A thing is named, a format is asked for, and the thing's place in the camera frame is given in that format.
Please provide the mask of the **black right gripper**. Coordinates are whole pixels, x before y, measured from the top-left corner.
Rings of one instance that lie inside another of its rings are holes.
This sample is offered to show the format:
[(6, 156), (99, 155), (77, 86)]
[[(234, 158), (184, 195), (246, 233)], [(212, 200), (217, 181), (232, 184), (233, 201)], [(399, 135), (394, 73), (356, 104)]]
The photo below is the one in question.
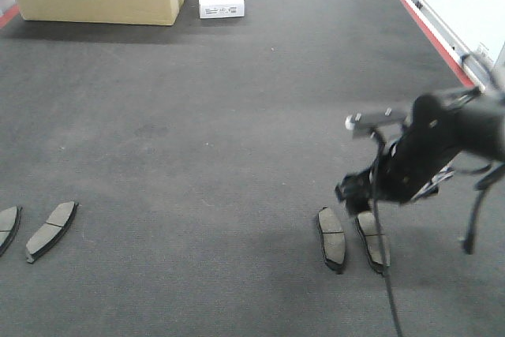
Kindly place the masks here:
[(351, 215), (370, 210), (372, 199), (408, 203), (461, 150), (452, 132), (411, 127), (369, 168), (345, 176), (336, 196)]

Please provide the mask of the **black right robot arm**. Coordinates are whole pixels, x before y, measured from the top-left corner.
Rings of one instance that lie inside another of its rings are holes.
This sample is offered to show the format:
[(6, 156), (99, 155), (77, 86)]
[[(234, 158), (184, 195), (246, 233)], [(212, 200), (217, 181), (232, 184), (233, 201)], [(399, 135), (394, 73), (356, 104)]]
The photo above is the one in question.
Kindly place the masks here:
[(372, 165), (335, 187), (351, 215), (370, 210), (373, 199), (405, 204), (437, 193), (443, 169), (460, 152), (504, 160), (504, 98), (477, 90), (421, 95), (410, 114), (350, 115), (346, 128), (378, 143)]

